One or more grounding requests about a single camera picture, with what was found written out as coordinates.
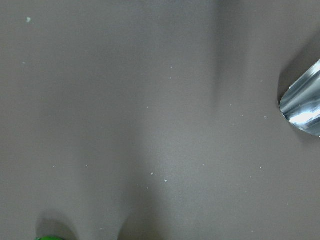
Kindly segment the steel ice scoop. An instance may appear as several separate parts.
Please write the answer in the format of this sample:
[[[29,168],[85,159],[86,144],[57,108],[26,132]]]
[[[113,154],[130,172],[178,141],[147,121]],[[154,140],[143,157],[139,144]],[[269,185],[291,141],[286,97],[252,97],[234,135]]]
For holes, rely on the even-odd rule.
[[[295,128],[320,136],[320,62],[312,65],[279,102],[284,118]]]

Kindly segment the green lime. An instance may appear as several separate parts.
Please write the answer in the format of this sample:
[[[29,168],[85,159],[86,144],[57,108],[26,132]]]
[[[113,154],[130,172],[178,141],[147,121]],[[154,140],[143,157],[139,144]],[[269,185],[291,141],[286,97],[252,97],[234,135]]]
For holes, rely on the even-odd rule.
[[[37,237],[35,240],[63,240],[63,239],[58,236],[47,235],[47,236]]]

